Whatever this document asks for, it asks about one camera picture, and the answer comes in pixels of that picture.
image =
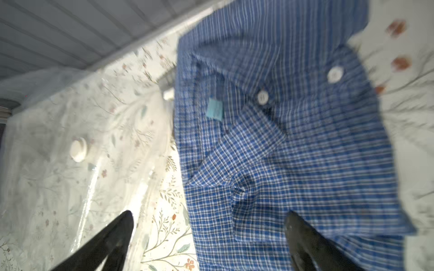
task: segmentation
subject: orange flower print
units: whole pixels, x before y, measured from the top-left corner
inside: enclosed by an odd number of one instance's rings
[[[394,72],[405,71],[411,67],[411,59],[406,56],[399,56],[392,61],[391,65]]]
[[[114,105],[110,106],[110,109],[108,110],[110,113],[114,113],[115,112],[116,107]]]
[[[194,268],[194,261],[190,261],[190,259],[187,259],[187,263],[185,264],[185,268],[188,268],[190,271]]]
[[[407,29],[405,20],[395,20],[386,29],[392,38],[398,38]]]
[[[379,85],[379,86],[375,87],[375,92],[377,93],[377,95],[380,95],[381,93],[384,92],[385,89],[386,89],[385,86]]]

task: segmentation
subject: shirt collar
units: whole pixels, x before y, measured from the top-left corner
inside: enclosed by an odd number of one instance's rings
[[[247,95],[254,95],[264,84],[279,56],[278,45],[247,38],[232,38],[191,50],[192,57],[231,80]],[[192,79],[194,73],[184,73]]]
[[[199,170],[184,184],[225,186],[232,176],[267,157],[284,140],[285,134],[250,101],[220,144],[203,160]]]

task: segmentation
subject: shirt button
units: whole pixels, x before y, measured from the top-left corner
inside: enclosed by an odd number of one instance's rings
[[[330,84],[334,84],[339,82],[344,75],[344,69],[340,66],[335,66],[330,69],[329,74],[327,75],[327,80]]]
[[[262,89],[258,93],[257,98],[258,98],[258,104],[260,104],[260,105],[267,104],[267,102],[268,102],[268,92],[266,92],[265,90]]]

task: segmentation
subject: blue plaid shirt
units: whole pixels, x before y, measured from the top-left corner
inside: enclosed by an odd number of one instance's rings
[[[403,270],[414,228],[375,92],[345,45],[367,13],[366,0],[239,0],[181,38],[174,128],[202,271],[291,270],[289,210],[366,270]]]

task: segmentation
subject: leaf print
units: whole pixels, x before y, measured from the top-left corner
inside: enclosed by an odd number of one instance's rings
[[[170,137],[170,148],[172,150],[176,150],[176,143],[175,143],[175,139],[172,137]]]
[[[149,265],[149,269],[151,269],[152,271],[158,271],[156,268],[155,268],[155,266],[153,266],[153,265]]]
[[[146,115],[146,110],[147,109],[148,109],[148,107],[146,105],[141,109],[141,117],[142,118]]]
[[[145,251],[148,249],[149,246],[149,235],[145,235],[145,237],[143,238],[143,242],[145,243]]]
[[[407,29],[405,20],[395,20],[386,29],[392,38],[398,38]]]
[[[183,245],[180,249],[177,250],[178,253],[186,252],[190,248],[190,243]]]
[[[188,226],[190,224],[190,217],[188,216],[187,208],[185,208],[184,204],[182,204],[183,210],[182,215],[185,219],[185,225]]]
[[[385,89],[386,89],[385,86],[379,85],[379,86],[375,87],[375,92],[377,93],[377,95],[380,95],[381,93],[384,92]]]
[[[172,156],[168,156],[166,160],[166,172],[170,171],[171,169],[176,171],[176,164]]]
[[[391,65],[395,72],[401,72],[411,67],[411,59],[406,56],[400,56],[395,58]]]

